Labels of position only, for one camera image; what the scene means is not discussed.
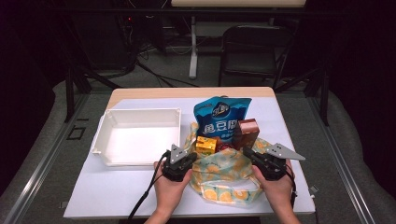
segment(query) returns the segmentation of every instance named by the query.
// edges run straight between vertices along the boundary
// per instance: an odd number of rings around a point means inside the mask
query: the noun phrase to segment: brown box
[[[233,145],[235,149],[242,150],[244,147],[253,148],[259,132],[259,125],[257,125],[255,119],[238,120],[233,131]]]

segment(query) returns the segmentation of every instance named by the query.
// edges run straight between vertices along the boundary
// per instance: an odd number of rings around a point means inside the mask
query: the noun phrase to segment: person's left hand
[[[157,167],[157,164],[157,161],[154,162],[154,169]],[[155,178],[158,178],[162,174],[163,162],[161,163]],[[190,169],[184,176],[182,182],[174,182],[164,176],[161,176],[154,183],[155,194],[157,196],[157,208],[146,223],[166,223],[180,203],[183,190],[191,180],[191,174],[192,170]]]

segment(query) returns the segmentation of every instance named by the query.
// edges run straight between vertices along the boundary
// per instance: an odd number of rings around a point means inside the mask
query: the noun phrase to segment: logo on blue bag
[[[212,110],[212,117],[224,118],[230,113],[230,106],[224,104],[223,102],[218,102],[218,104]]]

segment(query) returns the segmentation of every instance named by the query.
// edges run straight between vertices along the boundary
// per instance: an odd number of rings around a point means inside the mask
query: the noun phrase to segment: background table
[[[118,89],[113,91],[107,109],[178,106],[182,111],[181,139],[185,139],[190,123],[195,121],[193,106],[216,95],[251,97],[246,118],[257,120],[261,129],[259,137],[293,149],[276,97],[270,88]],[[298,190],[294,211],[313,213],[315,206],[300,163],[292,161],[291,165],[296,174]],[[152,173],[152,166],[107,167],[100,157],[89,153],[64,217],[127,218],[147,189]],[[152,189],[135,216],[150,216],[155,204],[155,191]],[[174,217],[260,216],[272,213],[264,194],[250,205],[220,205],[204,200],[187,186]]]

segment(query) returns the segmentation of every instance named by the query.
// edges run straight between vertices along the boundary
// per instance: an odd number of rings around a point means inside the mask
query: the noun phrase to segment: person's right hand
[[[289,167],[291,167],[290,161],[288,161],[287,164]],[[279,180],[269,181],[265,179],[257,166],[253,165],[252,170],[253,174],[262,184],[262,189],[265,192],[265,196],[279,218],[279,221],[281,223],[300,223],[300,221],[294,215],[290,203],[292,190],[290,178],[287,175],[284,175]]]

